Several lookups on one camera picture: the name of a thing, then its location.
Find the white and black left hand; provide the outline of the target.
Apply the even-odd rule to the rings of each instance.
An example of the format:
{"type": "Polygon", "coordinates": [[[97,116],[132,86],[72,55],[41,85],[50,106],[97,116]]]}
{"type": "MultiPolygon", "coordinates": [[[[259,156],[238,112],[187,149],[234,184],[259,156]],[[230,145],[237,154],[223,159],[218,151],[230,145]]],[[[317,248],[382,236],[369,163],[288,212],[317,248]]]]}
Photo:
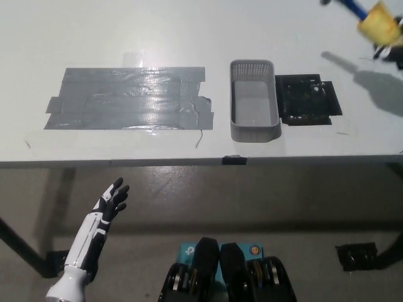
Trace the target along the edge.
{"type": "Polygon", "coordinates": [[[96,270],[111,223],[127,206],[125,200],[129,189],[120,177],[99,197],[76,234],[65,260],[66,266],[82,269],[88,274],[96,270]]]}

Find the white and black right hand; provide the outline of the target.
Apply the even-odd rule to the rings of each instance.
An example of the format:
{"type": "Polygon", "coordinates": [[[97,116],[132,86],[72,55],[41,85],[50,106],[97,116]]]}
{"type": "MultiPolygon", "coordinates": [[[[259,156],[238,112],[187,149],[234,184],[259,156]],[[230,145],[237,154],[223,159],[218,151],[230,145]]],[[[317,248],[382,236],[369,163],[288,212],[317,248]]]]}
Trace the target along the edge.
{"type": "Polygon", "coordinates": [[[373,44],[373,59],[395,63],[397,69],[402,70],[402,45],[390,46],[373,44]]]}

